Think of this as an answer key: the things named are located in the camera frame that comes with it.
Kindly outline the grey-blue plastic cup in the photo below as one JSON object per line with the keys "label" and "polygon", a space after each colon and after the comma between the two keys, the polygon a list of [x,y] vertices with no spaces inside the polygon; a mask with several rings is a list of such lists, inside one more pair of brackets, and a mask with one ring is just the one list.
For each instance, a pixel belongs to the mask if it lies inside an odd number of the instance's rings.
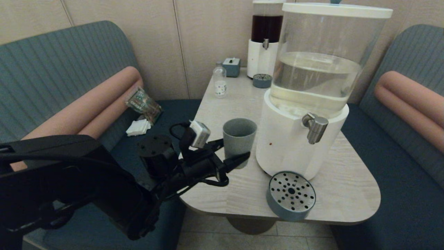
{"label": "grey-blue plastic cup", "polygon": [[235,118],[223,125],[225,158],[250,152],[257,131],[254,121],[246,118]]}

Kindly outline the metal dispenser tap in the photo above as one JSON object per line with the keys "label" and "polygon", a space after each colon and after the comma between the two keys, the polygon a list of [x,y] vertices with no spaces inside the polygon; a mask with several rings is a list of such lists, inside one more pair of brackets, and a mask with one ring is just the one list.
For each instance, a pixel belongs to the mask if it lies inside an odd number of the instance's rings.
{"label": "metal dispenser tap", "polygon": [[307,134],[309,144],[318,143],[323,137],[323,134],[329,124],[328,119],[311,112],[304,115],[301,121],[304,127],[309,129]]}

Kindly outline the small clear glass bottle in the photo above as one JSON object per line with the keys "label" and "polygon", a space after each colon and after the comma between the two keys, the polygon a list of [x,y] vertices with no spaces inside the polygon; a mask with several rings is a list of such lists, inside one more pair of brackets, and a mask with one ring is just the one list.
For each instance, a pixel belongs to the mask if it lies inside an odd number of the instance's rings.
{"label": "small clear glass bottle", "polygon": [[227,95],[227,71],[223,67],[222,62],[218,61],[213,69],[212,80],[214,84],[214,93],[216,98],[222,99]]}

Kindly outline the large blue drip tray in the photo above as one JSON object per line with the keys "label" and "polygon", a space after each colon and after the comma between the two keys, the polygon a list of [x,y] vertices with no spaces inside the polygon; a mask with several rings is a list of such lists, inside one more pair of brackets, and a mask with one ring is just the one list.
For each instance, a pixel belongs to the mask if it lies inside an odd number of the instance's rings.
{"label": "large blue drip tray", "polygon": [[312,184],[292,171],[274,174],[268,182],[265,199],[269,208],[282,220],[298,222],[306,219],[317,200]]}

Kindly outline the white folded napkins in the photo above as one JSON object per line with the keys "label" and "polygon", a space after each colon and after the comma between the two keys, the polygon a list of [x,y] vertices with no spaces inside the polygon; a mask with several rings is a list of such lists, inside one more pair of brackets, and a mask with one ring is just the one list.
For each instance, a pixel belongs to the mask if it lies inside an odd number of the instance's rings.
{"label": "white folded napkins", "polygon": [[151,129],[151,123],[146,120],[136,120],[126,130],[127,136],[138,136],[146,134],[147,130]]}

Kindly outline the blue tissue box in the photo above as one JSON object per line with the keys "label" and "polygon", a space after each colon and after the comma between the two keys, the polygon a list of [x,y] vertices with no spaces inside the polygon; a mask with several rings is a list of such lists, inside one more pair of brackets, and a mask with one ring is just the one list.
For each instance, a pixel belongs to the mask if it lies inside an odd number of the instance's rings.
{"label": "blue tissue box", "polygon": [[238,77],[240,74],[240,64],[240,58],[226,58],[222,63],[226,76],[231,78]]}

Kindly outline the small blue drip tray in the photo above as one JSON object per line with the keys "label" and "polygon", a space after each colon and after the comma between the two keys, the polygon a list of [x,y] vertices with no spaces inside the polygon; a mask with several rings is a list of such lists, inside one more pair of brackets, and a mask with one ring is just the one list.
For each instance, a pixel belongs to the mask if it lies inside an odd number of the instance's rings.
{"label": "small blue drip tray", "polygon": [[260,89],[266,89],[271,87],[272,76],[268,74],[256,74],[253,76],[253,86]]}

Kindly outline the clear printed snack packet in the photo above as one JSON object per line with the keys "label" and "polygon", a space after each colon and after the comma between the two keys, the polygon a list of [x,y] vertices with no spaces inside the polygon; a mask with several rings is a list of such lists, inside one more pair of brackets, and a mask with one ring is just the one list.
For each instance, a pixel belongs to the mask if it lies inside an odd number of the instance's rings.
{"label": "clear printed snack packet", "polygon": [[124,103],[141,114],[153,126],[163,112],[162,106],[144,91],[142,87],[133,87]]}

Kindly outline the clear water dispenser white base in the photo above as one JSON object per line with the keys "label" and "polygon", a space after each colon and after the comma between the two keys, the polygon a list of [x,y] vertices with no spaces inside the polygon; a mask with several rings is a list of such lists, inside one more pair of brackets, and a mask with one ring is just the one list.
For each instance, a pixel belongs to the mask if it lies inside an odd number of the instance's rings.
{"label": "clear water dispenser white base", "polygon": [[[270,176],[292,171],[311,180],[347,116],[347,101],[393,9],[342,3],[285,3],[271,87],[265,92],[256,160]],[[302,117],[328,119],[309,144]]]}

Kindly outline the pink cylindrical bolster cushion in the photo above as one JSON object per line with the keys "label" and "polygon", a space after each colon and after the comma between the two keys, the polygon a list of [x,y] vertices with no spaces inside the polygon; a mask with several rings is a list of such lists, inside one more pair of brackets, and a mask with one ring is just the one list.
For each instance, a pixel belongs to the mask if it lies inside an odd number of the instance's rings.
{"label": "pink cylindrical bolster cushion", "polygon": [[76,135],[98,139],[128,110],[125,99],[143,86],[140,72],[132,66],[73,101],[22,138],[39,149],[68,143]]}
{"label": "pink cylindrical bolster cushion", "polygon": [[374,96],[444,155],[444,97],[396,72],[384,73]]}

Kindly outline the teal upholstered booth bench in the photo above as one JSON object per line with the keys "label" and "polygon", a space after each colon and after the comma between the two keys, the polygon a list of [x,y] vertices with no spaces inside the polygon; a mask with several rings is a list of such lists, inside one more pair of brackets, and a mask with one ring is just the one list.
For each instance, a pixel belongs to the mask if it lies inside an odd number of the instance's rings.
{"label": "teal upholstered booth bench", "polygon": [[[132,45],[98,21],[0,45],[0,143],[17,141],[125,67],[139,69]],[[154,231],[132,241],[93,204],[57,230],[37,229],[24,245],[42,250],[176,250],[186,207],[164,202]]]}
{"label": "teal upholstered booth bench", "polygon": [[379,186],[378,211],[331,226],[340,250],[444,250],[444,154],[374,96],[396,71],[444,97],[444,27],[416,24],[392,42],[341,131]]}

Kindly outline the brass table pedestal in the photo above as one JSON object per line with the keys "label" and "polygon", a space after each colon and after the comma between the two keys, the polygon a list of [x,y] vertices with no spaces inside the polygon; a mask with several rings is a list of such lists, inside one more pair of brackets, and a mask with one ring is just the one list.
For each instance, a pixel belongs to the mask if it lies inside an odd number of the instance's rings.
{"label": "brass table pedestal", "polygon": [[226,217],[228,223],[233,228],[244,234],[259,235],[269,231],[275,224],[276,220],[256,219],[242,217]]}

